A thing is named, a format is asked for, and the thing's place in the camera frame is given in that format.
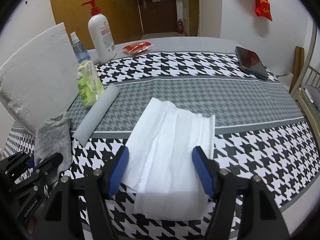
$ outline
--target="wooden board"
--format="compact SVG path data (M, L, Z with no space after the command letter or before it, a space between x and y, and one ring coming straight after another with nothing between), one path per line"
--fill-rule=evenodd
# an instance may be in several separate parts
M290 87L290 91L294 87L298 77L299 77L299 70L300 70L300 54L301 54L301 48L296 47L296 51L294 54L294 65L293 65L293 78L292 78L292 83Z
M300 68L299 68L299 75L303 69L304 65L304 48L300 48Z

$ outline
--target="white foam block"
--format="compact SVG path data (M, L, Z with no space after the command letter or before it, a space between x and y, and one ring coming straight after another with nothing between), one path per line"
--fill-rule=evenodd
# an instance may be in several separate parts
M115 84L110 84L84 117L73 134L73 138L77 139L82 146L87 144L90 135L94 132L119 92L119 88Z
M28 132L67 110L78 88L78 61L60 23L22 46L0 67L0 101Z

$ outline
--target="grey sock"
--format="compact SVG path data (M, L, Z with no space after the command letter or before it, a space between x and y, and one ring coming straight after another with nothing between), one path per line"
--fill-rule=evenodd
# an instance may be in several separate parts
M57 117L48 118L36 130L35 165L56 152L61 153L63 161L58 169L47 177L47 184L54 183L62 171L66 171L72 163L70 119L67 112Z

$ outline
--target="blue gripper pad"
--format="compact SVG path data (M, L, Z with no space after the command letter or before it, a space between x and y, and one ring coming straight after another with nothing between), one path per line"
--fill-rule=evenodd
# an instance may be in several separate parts
M205 156L201 147L199 147L199 146L194 147L192 150L193 164L194 164L196 171L198 173L198 176L201 181L204 192L207 195L209 195L209 197L212 199L214 196L212 178L210 176L209 171L207 170L207 167L203 161L203 158L207 159L207 156Z
M32 158L28 161L28 167L29 168L34 168L35 167L35 159Z
M122 152L118 152L117 155L120 154L120 158L111 173L109 177L109 191L108 196L111 198L113 195L118 193L119 186L125 171L125 168L127 167L128 161L129 161L129 149L127 147L124 147L124 150Z

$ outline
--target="grey foam tube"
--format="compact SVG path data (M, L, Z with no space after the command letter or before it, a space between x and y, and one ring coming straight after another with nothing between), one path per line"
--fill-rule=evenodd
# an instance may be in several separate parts
M73 138L78 140L82 146L86 145L90 135L92 135L119 93L119 88L117 88L115 84L110 84L84 117L73 134Z

